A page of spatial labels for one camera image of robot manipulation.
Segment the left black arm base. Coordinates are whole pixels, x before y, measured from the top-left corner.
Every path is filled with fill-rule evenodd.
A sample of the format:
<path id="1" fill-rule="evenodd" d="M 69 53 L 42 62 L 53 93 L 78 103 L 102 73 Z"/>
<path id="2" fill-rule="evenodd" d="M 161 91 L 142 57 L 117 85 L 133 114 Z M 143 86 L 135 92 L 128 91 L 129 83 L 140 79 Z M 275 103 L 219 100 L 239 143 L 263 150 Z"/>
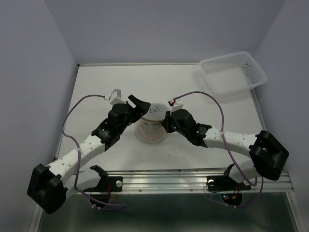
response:
<path id="1" fill-rule="evenodd" d="M 84 192 L 121 192 L 123 177 L 108 174 L 98 165 L 79 174 L 78 187 Z"/>

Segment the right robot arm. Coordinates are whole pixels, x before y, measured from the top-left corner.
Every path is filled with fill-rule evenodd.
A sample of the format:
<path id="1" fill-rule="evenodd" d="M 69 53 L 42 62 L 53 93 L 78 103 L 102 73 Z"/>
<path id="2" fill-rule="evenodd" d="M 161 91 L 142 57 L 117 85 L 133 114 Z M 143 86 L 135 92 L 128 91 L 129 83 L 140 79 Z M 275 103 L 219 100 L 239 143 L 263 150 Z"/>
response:
<path id="1" fill-rule="evenodd" d="M 268 131 L 262 130 L 258 134 L 222 132 L 210 125 L 196 123 L 185 109 L 167 111 L 161 125 L 167 133 L 177 132 L 195 146 L 247 156 L 248 161 L 238 164 L 233 159 L 233 164 L 227 168 L 222 183 L 228 189 L 258 177 L 279 180 L 289 157 L 287 149 Z"/>

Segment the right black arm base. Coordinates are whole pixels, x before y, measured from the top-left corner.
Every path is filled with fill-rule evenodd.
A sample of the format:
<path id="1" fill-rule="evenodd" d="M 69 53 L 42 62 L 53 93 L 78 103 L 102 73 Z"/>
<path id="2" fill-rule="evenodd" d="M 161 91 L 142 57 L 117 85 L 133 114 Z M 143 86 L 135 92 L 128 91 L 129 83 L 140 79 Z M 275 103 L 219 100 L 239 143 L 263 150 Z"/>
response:
<path id="1" fill-rule="evenodd" d="M 211 175 L 207 177 L 206 189 L 210 192 L 224 192 L 235 190 L 251 190 L 250 186 L 244 183 L 237 183 L 229 177 L 234 164 L 228 166 L 223 175 Z"/>

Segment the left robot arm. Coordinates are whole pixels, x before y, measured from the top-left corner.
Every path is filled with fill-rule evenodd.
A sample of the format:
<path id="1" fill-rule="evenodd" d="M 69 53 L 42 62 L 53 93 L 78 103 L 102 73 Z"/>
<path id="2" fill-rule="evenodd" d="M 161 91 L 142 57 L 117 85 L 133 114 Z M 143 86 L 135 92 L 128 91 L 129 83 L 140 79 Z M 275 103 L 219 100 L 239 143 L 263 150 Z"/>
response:
<path id="1" fill-rule="evenodd" d="M 67 181 L 78 177 L 81 167 L 117 143 L 125 129 L 147 114 L 151 106 L 133 95 L 129 95 L 128 101 L 113 97 L 109 102 L 112 108 L 107 118 L 81 144 L 76 143 L 76 148 L 61 159 L 34 167 L 27 195 L 44 212 L 56 212 L 69 196 Z"/>

